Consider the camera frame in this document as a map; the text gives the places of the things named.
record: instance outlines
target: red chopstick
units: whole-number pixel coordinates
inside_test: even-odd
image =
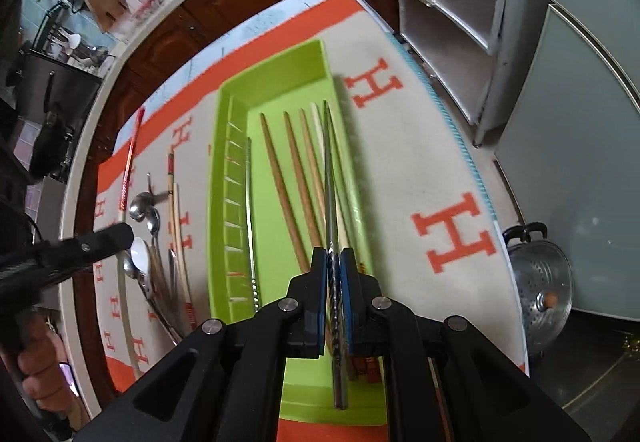
[[[131,179],[131,166],[133,165],[133,154],[136,149],[136,142],[138,141],[138,132],[140,131],[140,125],[142,124],[142,117],[145,115],[145,108],[140,107],[138,114],[136,115],[136,122],[133,125],[133,135],[131,136],[131,142],[129,143],[129,155],[127,156],[127,164],[124,167],[124,176],[122,177],[122,193],[120,194],[120,204],[118,209],[120,210],[120,221],[124,222],[126,219],[127,209],[127,197],[129,196],[129,180]]]

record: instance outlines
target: green plastic tray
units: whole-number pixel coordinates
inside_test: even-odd
[[[371,267],[360,213],[360,199],[334,79],[326,62],[322,41],[311,40],[255,64],[220,87],[210,171],[207,251],[211,311],[215,317],[225,322],[241,321],[254,313],[246,245],[246,137],[251,138],[252,151],[255,261],[260,300],[265,304],[286,295],[289,280],[300,273],[300,268],[271,175],[260,126],[260,113],[264,113],[267,118],[287,193],[310,259],[311,242],[296,185],[283,112],[289,112],[291,117],[306,180],[312,191],[299,109],[306,112],[322,173],[324,170],[310,104],[318,103],[322,111],[324,100],[331,105],[344,174],[342,179],[337,166],[334,168],[338,197],[343,202],[347,198],[353,218],[345,216],[346,229],[356,248],[358,263]],[[324,224],[321,221],[319,228],[324,237]],[[330,358],[321,356],[318,360],[289,359],[280,417],[318,424],[382,425],[386,423],[383,386],[350,382],[349,409],[337,411],[333,408]]]

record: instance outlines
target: pot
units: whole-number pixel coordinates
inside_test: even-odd
[[[542,222],[514,226],[503,234],[520,295],[529,354],[538,354],[558,337],[569,318],[574,295],[571,265],[562,250],[546,239]],[[533,240],[531,234],[542,239]],[[509,245],[519,239],[520,243]]]

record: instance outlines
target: table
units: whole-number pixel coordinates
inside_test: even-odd
[[[284,0],[195,56],[145,104],[130,194],[145,189],[147,171],[158,174],[152,178],[164,188],[164,159],[174,145],[177,180],[185,188],[187,266],[192,289],[198,290],[196,315],[203,321],[209,316],[203,206],[208,186],[206,177],[196,175],[209,162],[217,88],[279,50],[320,37],[332,72],[344,83],[340,96],[350,104],[342,110],[350,112],[350,131],[359,143],[354,162],[368,189],[358,212],[371,238],[372,270],[383,292],[434,319],[467,316],[526,370],[517,291],[478,172],[424,73],[365,9],[356,0]],[[115,219],[130,127],[121,130],[116,153],[100,167],[96,228]],[[162,203],[159,211],[166,216]],[[143,225],[132,227],[144,236]],[[168,240],[163,227],[160,244],[167,246]],[[123,348],[123,298],[141,370],[171,345],[135,282],[127,281],[126,297],[117,294],[113,267],[113,259],[94,267],[98,321],[114,383],[126,389],[133,371]],[[331,420],[327,414],[316,422]]]

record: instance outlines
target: finger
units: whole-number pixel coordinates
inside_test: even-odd
[[[71,407],[71,390],[68,388],[60,388],[56,393],[50,395],[46,398],[41,398],[36,401],[38,407],[40,409],[45,409],[46,411],[68,411]]]
[[[49,327],[44,323],[44,319],[37,314],[32,313],[27,320],[26,329],[29,334],[29,339],[32,341],[40,341],[47,338]]]
[[[24,375],[33,375],[58,362],[53,343],[45,338],[31,343],[18,355],[18,368]]]
[[[66,357],[65,345],[60,339],[60,336],[53,332],[53,330],[49,329],[47,333],[47,338],[53,343],[53,346],[56,350],[56,361],[57,362],[68,362],[68,358]]]
[[[65,376],[57,364],[54,364],[36,375],[27,377],[22,382],[24,391],[31,398],[46,398],[66,385]]]

